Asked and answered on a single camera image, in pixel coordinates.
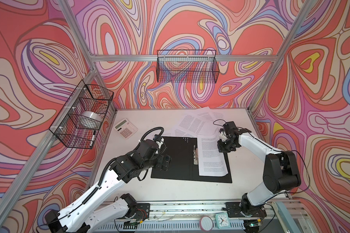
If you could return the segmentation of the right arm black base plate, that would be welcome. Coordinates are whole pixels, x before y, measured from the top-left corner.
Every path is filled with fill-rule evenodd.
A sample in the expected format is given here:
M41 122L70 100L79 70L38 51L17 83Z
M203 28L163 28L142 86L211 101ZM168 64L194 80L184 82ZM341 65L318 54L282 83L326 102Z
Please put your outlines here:
M227 202L225 205L222 210L226 211L229 217L265 218L267 216L263 205L251 206L241 202Z

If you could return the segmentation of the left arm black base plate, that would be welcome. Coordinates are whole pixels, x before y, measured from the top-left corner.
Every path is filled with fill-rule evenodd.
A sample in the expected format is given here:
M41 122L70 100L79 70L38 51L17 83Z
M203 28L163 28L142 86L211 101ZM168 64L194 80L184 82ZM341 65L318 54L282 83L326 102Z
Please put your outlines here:
M128 209L124 216L127 219L135 219L136 221L145 220L149 218L150 203L139 203Z

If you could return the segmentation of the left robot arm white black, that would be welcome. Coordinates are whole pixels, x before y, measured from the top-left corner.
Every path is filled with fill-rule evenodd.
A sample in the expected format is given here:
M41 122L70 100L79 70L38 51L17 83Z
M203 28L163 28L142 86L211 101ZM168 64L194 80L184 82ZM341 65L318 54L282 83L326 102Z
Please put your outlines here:
M52 233L93 233L108 222L122 217L132 217L137 202L130 194L123 194L114 203L101 204L118 189L139 178L151 168L167 170L171 161L162 148L164 138L141 140L136 148L125 155L111 159L99 180L72 204L45 216L45 226Z

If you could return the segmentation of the red folder black inside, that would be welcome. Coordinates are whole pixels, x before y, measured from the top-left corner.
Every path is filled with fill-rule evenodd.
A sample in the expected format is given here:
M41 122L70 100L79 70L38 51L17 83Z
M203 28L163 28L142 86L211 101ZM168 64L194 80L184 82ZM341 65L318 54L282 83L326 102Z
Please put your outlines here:
M200 176L198 165L194 164L197 139L191 137L164 137L165 155L171 157L168 170L152 169L152 179L232 183L231 174L222 177Z

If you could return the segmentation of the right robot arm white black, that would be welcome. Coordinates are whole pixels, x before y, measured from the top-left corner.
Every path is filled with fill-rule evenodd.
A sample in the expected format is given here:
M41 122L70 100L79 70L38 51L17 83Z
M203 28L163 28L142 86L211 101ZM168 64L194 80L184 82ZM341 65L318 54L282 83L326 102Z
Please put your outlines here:
M217 147L223 155L244 147L264 162L262 182L241 198L238 209L243 216L258 214L267 201L301 185L297 158L292 151L270 146L233 121L222 125Z

